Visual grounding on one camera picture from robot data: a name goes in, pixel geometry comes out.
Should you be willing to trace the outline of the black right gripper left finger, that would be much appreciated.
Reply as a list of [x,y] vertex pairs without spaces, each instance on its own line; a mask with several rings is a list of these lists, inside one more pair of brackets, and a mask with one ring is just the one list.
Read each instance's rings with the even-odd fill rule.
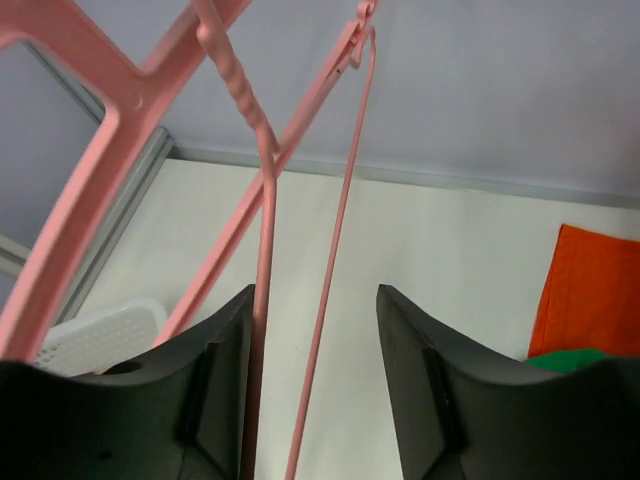
[[235,479],[254,290],[101,375],[1,365],[5,479]]

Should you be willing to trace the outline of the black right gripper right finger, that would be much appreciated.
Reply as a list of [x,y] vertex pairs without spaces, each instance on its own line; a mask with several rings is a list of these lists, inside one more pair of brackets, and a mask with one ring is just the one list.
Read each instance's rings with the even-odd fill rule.
[[499,354],[390,285],[376,311],[407,479],[635,479],[639,362],[556,373]]

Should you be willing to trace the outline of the green t shirt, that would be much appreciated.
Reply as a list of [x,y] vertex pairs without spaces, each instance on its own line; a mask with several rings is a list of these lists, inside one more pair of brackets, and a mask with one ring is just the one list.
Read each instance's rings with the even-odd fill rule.
[[595,349],[578,349],[555,351],[528,358],[525,363],[546,371],[568,374],[602,360],[611,358],[611,355]]

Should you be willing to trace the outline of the thick pink plastic hanger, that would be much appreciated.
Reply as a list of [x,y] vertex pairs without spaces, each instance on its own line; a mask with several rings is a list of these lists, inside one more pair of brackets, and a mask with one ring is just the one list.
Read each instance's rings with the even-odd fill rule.
[[[28,362],[36,357],[125,176],[197,67],[211,60],[197,38],[201,19],[195,2],[185,8],[142,66],[132,63],[72,1],[2,3],[2,45],[20,40],[42,45],[90,87],[106,108],[102,124],[46,221],[2,312],[3,359]],[[226,34],[245,9],[242,1],[201,2],[215,8]],[[161,341],[186,327],[251,221],[261,221],[260,186],[259,171],[160,333]]]

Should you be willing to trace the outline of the thin pink wire hanger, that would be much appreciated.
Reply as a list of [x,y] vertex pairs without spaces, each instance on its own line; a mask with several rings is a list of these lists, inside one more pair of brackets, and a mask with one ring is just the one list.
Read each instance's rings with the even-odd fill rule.
[[194,8],[201,19],[197,38],[216,65],[220,77],[225,81],[238,111],[254,130],[260,159],[261,186],[257,198],[262,204],[262,218],[239,474],[241,479],[252,479],[255,472],[275,233],[278,168],[284,165],[294,153],[324,100],[345,70],[360,67],[365,42],[375,40],[375,28],[371,25],[371,19],[377,6],[376,1],[361,1],[358,4],[356,17],[345,26],[316,80],[301,100],[281,137],[276,139],[266,114],[261,109],[242,65],[233,51],[229,37],[224,32],[215,8],[206,6],[201,1],[194,3]]

